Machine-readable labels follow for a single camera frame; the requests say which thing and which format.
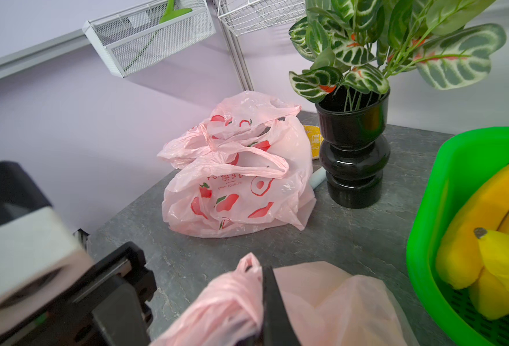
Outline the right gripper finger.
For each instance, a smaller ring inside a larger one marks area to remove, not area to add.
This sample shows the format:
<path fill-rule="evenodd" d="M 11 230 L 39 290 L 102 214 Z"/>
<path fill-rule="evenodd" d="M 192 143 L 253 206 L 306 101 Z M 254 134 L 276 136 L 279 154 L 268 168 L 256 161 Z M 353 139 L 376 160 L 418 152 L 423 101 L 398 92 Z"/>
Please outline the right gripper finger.
<path fill-rule="evenodd" d="M 271 267 L 263 268 L 263 309 L 262 345 L 300 346 Z"/>

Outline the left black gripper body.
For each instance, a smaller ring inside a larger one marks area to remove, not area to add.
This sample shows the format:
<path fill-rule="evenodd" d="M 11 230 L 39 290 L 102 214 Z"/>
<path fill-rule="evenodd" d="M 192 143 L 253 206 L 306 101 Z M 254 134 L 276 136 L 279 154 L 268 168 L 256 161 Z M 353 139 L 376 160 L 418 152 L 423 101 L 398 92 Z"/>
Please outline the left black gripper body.
<path fill-rule="evenodd" d="M 0 345 L 148 345 L 155 290 L 137 245 L 94 262 L 22 167 L 0 161 Z"/>

